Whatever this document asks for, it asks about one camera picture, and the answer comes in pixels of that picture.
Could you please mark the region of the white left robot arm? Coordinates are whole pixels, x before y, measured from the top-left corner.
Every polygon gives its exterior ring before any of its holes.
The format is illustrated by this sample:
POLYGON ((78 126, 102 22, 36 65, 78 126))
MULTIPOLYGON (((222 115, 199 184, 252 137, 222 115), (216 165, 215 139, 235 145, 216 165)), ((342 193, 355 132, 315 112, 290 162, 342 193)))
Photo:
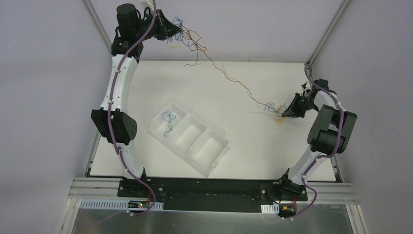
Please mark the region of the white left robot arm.
POLYGON ((181 29, 165 17, 154 0, 147 2, 143 12, 132 3, 121 4, 116 8, 116 19, 109 85, 100 107, 92 110, 91 118, 100 135, 114 148, 123 178, 131 181, 130 191, 136 197, 143 197, 153 192, 146 182, 145 167, 134 143, 138 124, 128 115, 131 82, 143 52, 143 42, 152 38, 168 40, 181 29))

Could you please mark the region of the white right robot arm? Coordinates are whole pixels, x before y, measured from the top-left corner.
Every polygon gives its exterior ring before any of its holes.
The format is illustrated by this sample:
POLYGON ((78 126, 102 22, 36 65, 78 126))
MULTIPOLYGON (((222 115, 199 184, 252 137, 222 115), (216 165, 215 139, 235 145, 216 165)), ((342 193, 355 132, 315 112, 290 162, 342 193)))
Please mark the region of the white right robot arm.
POLYGON ((357 120, 355 113, 339 104, 335 91, 324 79, 317 79, 310 89, 296 93, 282 117, 304 117, 310 110, 315 110, 317 117, 307 137, 308 147, 275 183, 276 195, 284 200, 307 199, 304 184, 324 161, 345 151, 357 120))

